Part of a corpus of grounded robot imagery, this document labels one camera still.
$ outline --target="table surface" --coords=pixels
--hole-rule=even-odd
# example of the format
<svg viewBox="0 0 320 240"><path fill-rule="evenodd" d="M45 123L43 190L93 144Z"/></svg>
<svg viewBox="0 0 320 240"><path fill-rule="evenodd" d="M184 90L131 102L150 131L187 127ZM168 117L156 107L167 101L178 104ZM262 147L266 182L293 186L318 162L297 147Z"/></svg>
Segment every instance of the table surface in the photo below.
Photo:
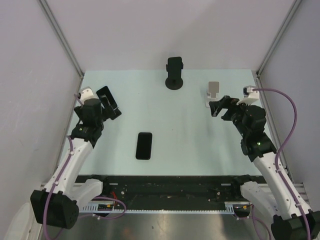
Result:
<svg viewBox="0 0 320 240"><path fill-rule="evenodd" d="M263 219L256 211L256 217ZM265 222L270 229L270 222ZM269 239L261 224L257 228ZM60 229L48 227L50 236ZM257 240L251 219L226 214L125 214L114 220L79 219L59 240Z"/></svg>
<svg viewBox="0 0 320 240"><path fill-rule="evenodd" d="M251 70L183 70L179 90L166 88L167 76L165 70L85 73L82 87L97 91L107 85L122 115L104 123L102 136L80 175L260 175L243 155L241 136L234 125L211 117L205 106L208 82L219 82L220 98L242 98L243 87L255 85ZM69 134L77 122L74 113ZM150 160L136 159L140 132L153 135ZM265 132L270 136L268 126Z"/></svg>

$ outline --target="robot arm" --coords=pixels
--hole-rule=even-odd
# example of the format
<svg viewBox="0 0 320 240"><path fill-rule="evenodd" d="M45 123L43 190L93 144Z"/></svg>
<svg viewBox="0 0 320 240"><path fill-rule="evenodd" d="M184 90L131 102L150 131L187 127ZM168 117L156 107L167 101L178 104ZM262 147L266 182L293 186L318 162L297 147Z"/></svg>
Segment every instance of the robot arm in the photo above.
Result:
<svg viewBox="0 0 320 240"><path fill-rule="evenodd" d="M261 213L268 218L273 236L276 240L305 240L306 226L299 208L302 209L308 220L311 238L317 237L320 231L320 211L313 212L311 207L302 199L282 164L276 169L276 148L269 137L264 133L266 111L256 105L259 100L256 87L247 86L243 89L244 98L224 96L219 101L209 103L211 115L216 117L222 109L227 109L221 117L224 121L232 121L242 136L241 149L245 156L259 169L268 184L274 199L261 190L256 182L243 182L240 194L252 202Z"/></svg>
<svg viewBox="0 0 320 240"><path fill-rule="evenodd" d="M68 137L68 152L44 189L34 190L30 197L39 224L44 222L46 212L47 225L72 228L78 219L79 209L103 191L104 182L99 179L88 179L77 190L73 190L73 186L84 161L102 135L104 122L116 119L121 112L107 86L96 94L87 87L78 95L80 106L74 111L79 122Z"/></svg>

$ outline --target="white wall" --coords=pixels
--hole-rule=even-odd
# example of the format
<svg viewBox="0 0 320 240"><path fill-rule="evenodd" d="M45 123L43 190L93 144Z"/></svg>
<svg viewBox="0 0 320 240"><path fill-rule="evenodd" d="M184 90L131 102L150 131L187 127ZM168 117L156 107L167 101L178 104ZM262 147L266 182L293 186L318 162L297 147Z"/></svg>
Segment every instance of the white wall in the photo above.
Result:
<svg viewBox="0 0 320 240"><path fill-rule="evenodd" d="M294 0L48 0L83 70L257 70Z"/></svg>
<svg viewBox="0 0 320 240"><path fill-rule="evenodd" d="M36 0L0 2L0 239L52 173L80 81Z"/></svg>
<svg viewBox="0 0 320 240"><path fill-rule="evenodd" d="M285 148L289 169L303 182L312 206L320 210L320 1L302 1L296 16L267 64L264 87L284 91L295 101L296 131ZM276 93L267 99L282 140L293 122L290 103Z"/></svg>

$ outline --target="light blue table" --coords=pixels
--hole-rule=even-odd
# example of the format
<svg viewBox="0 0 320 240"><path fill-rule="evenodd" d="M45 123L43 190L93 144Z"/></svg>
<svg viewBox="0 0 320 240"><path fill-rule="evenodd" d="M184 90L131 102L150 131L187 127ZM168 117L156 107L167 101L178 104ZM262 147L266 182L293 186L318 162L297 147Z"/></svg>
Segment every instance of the light blue table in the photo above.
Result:
<svg viewBox="0 0 320 240"><path fill-rule="evenodd" d="M179 90L166 88L167 76L165 70L85 73L82 87L97 91L107 85L122 115L104 123L102 136L80 174L260 175L243 155L241 136L234 125L211 117L205 106L209 81L220 83L220 98L242 98L243 87L255 85L251 70L183 70L183 87ZM74 114L69 134L77 121ZM135 157L140 132L153 134L150 160Z"/></svg>

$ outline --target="smartphone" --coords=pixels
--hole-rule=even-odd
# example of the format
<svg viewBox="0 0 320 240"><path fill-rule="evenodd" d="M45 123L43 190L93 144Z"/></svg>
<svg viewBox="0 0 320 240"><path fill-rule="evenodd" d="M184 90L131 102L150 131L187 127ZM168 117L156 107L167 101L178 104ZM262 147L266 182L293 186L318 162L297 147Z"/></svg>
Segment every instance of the smartphone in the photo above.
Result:
<svg viewBox="0 0 320 240"><path fill-rule="evenodd" d="M136 144L135 158L138 160L149 160L151 158L152 133L140 132Z"/></svg>

